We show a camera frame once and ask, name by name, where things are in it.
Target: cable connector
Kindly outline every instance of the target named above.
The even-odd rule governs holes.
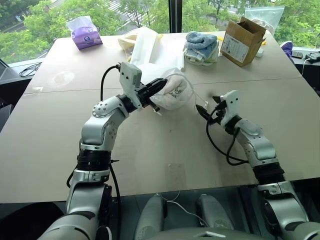
[[[115,65],[115,68],[118,69],[118,71],[120,72],[120,68],[121,68],[121,63],[118,62],[118,64]]]

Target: plastic bag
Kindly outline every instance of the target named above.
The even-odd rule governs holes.
[[[71,31],[71,37],[78,49],[84,49],[102,44],[99,32],[90,16],[79,16],[66,23]]]
[[[182,107],[195,93],[190,81],[177,68],[164,72],[161,78],[167,79],[166,85],[150,99],[167,110]]]
[[[141,82],[146,85],[157,78],[167,79],[166,85],[150,97],[156,105],[174,110],[186,104],[195,93],[193,85],[176,67],[145,63],[139,66],[142,71]]]
[[[274,35],[284,10],[284,6],[252,7],[245,9],[244,16]]]
[[[122,36],[119,36],[118,43],[124,50],[125,57],[128,62],[131,61],[132,52],[134,51],[135,44],[137,42],[139,28],[133,29]]]

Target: table surface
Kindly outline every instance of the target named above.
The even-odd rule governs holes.
[[[183,43],[184,36],[165,34],[163,41]],[[102,41],[84,51],[70,38],[53,45],[0,133],[0,203],[67,198],[66,179],[77,163],[82,126],[100,100],[101,75],[125,59],[116,36]],[[319,177],[320,99],[273,37],[266,41],[264,55],[248,66],[220,56],[210,67],[185,63],[185,75],[210,109],[212,95],[240,91],[240,115],[264,128],[287,180]],[[118,79],[117,71],[108,75],[104,98],[122,93]],[[256,183],[249,165],[229,166],[212,147],[194,98],[161,113],[133,112],[118,129],[111,156],[120,160],[114,170],[121,195]],[[232,137],[218,125],[210,132],[226,151]],[[245,157],[237,143],[231,153]]]
[[[298,49],[295,49],[293,47],[293,51],[296,51],[296,52],[300,52],[303,54],[303,58],[296,58],[296,57],[293,57],[292,60],[294,61],[294,64],[295,65],[313,65],[313,66],[320,66],[320,61],[317,61],[317,62],[309,62],[309,61],[306,61],[306,55],[307,54],[310,54],[310,53],[316,53],[316,51],[307,51],[307,50],[298,50]]]

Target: white paper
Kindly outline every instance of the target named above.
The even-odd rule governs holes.
[[[243,63],[248,54],[249,47],[229,34],[225,34],[221,50],[238,62]]]
[[[185,67],[184,44],[185,40],[182,38],[166,40],[147,27],[139,28],[130,63],[140,69],[143,68],[141,82],[148,83],[144,77],[147,74],[144,72],[148,74],[152,72],[154,73],[152,76],[155,76],[156,73],[163,73],[167,68],[183,70]],[[146,64],[150,64],[149,67],[152,66],[153,70],[145,68]]]

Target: green foliage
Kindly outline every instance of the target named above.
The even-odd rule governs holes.
[[[143,24],[157,33],[169,33],[169,7],[168,0],[156,0],[149,8]]]
[[[49,47],[48,42],[34,37],[28,29],[0,34],[0,56],[6,63],[35,59]]]
[[[14,16],[28,6],[31,15],[26,16],[27,30],[0,34],[0,56],[8,62],[19,62],[38,57],[49,49],[56,38],[69,37],[66,22],[79,16],[91,16],[101,35],[116,35],[124,21],[115,11],[109,10],[108,0],[65,0],[50,8],[50,0],[11,0],[0,2],[0,18]],[[230,5],[238,14],[228,12]],[[273,6],[269,0],[183,0],[182,31],[216,31],[216,21],[238,21],[247,7]],[[295,46],[319,47],[320,1],[277,0],[276,5],[285,6],[275,39],[281,43],[293,41]],[[158,33],[168,33],[168,0],[120,0],[119,10],[127,13],[137,27],[147,26]]]
[[[41,0],[29,9],[31,15],[24,20],[27,30],[0,34],[3,60],[12,63],[38,57],[55,39],[70,37],[66,22],[80,16],[91,16],[101,35],[115,35],[123,24],[105,0],[65,0],[53,8],[50,4],[50,0]]]
[[[274,35],[278,43],[293,41],[295,46],[319,47],[320,1],[279,0],[276,4],[285,6]]]
[[[28,6],[35,5],[39,0],[2,0],[0,2],[0,21],[24,11]]]
[[[120,0],[120,7],[118,10],[125,13],[130,21],[140,28],[142,27],[142,21],[139,16],[146,15],[149,8],[152,8],[153,5],[153,0]]]
[[[208,5],[207,0],[184,0],[182,5],[182,31],[216,31],[208,17],[214,8]],[[155,30],[157,33],[170,32],[169,10],[167,0],[156,0],[154,5],[144,18],[145,26]]]
[[[208,0],[207,2],[215,8],[216,16],[219,16],[222,8],[226,10],[230,6],[230,0]]]
[[[116,12],[109,10],[106,0],[66,0],[61,6],[66,21],[80,16],[90,16],[100,35],[116,35],[123,21]]]
[[[208,17],[214,11],[207,0],[184,0],[182,5],[182,31],[210,32],[217,29]]]

